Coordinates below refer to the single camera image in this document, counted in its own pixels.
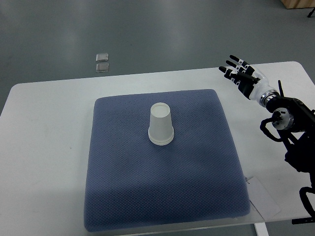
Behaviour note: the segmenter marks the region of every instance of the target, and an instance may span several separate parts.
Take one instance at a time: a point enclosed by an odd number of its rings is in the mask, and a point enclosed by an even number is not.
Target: white paper cup
[[[158,102],[151,107],[149,139],[156,145],[169,144],[174,138],[171,110],[165,103]]]

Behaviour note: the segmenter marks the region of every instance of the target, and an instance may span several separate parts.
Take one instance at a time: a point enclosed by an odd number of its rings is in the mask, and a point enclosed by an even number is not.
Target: robotic hand
[[[286,162],[298,172],[310,173],[312,187],[301,188],[300,197],[313,222],[315,211],[306,193],[315,194],[315,110],[311,111],[296,98],[284,97],[280,81],[278,93],[254,66],[233,55],[230,58],[238,65],[227,60],[226,63],[234,69],[220,66],[219,70],[224,73],[224,77],[235,83],[246,98],[256,100],[272,113],[271,118],[261,122],[260,129],[273,141],[283,142],[287,149]],[[266,128],[269,122],[272,122],[280,138],[274,137]],[[299,139],[292,134],[296,132],[303,132]]]

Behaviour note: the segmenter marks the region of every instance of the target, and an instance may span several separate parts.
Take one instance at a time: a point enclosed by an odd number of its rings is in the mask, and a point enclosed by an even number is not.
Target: black robotic finger
[[[243,73],[245,72],[244,67],[242,67],[241,65],[236,65],[235,63],[233,63],[233,62],[231,62],[229,60],[226,61],[226,64],[228,64],[230,66],[233,66],[239,72],[243,72]]]
[[[220,70],[221,72],[225,73],[225,72],[227,71],[227,68],[224,67],[224,66],[220,66],[220,67],[219,67],[219,70]]]
[[[237,86],[240,84],[241,81],[234,79],[233,77],[231,77],[230,75],[224,75],[225,78],[229,79],[230,81],[232,81],[234,84],[236,84]]]
[[[234,61],[237,61],[242,67],[244,67],[245,74],[252,75],[254,73],[255,70],[246,61],[239,59],[238,57],[233,56],[233,55],[230,55],[230,58]]]
[[[233,62],[231,62],[231,61],[229,61],[229,60],[227,60],[227,61],[225,61],[225,62],[226,62],[226,64],[228,64],[228,65],[230,65],[230,66],[233,66],[234,68],[237,67],[237,65],[236,65],[235,63],[233,63]]]

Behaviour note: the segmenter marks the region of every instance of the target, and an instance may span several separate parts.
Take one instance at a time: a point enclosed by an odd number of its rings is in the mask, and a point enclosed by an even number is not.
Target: white table
[[[315,108],[315,86],[297,62],[256,65],[285,96]],[[271,114],[247,100],[217,68],[15,85],[0,116],[0,235],[90,235],[83,226],[94,102],[105,96],[214,89],[246,177],[257,177],[281,208],[268,221],[308,217],[299,189],[309,175],[284,161],[283,144],[259,129]],[[239,218],[107,232],[106,235],[263,222],[252,207]]]

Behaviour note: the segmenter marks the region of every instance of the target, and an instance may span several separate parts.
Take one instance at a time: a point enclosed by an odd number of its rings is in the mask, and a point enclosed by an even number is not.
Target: blue cushion
[[[150,108],[171,109],[174,140],[148,137]],[[237,217],[250,203],[235,145],[212,89],[95,102],[86,181],[88,231]]]

